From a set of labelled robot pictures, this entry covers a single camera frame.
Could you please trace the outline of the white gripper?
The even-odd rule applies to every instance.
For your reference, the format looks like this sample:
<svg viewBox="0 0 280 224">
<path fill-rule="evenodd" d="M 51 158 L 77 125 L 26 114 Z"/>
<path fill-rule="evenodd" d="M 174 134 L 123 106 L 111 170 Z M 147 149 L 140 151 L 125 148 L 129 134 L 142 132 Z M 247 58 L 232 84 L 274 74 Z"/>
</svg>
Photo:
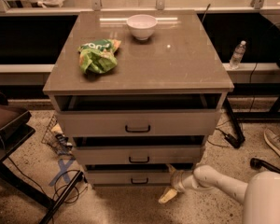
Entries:
<svg viewBox="0 0 280 224">
<path fill-rule="evenodd" d="M 167 187 L 159 198 L 160 204 L 171 201 L 178 192 L 185 192 L 187 189 L 193 189 L 192 171 L 176 170 L 173 165 L 166 164 L 171 175 L 171 188 Z"/>
</svg>

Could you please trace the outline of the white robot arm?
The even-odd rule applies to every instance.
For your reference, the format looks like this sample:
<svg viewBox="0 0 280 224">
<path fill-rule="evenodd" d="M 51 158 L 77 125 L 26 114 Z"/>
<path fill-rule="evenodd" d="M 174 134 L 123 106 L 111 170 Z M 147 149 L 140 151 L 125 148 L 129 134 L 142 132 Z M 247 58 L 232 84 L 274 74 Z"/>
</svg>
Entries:
<svg viewBox="0 0 280 224">
<path fill-rule="evenodd" d="M 243 224 L 280 224 L 280 174 L 263 171 L 246 183 L 209 165 L 200 165 L 193 171 L 176 170 L 171 164 L 168 168 L 171 185 L 165 189 L 159 203 L 167 203 L 187 189 L 217 188 L 244 206 Z"/>
</svg>

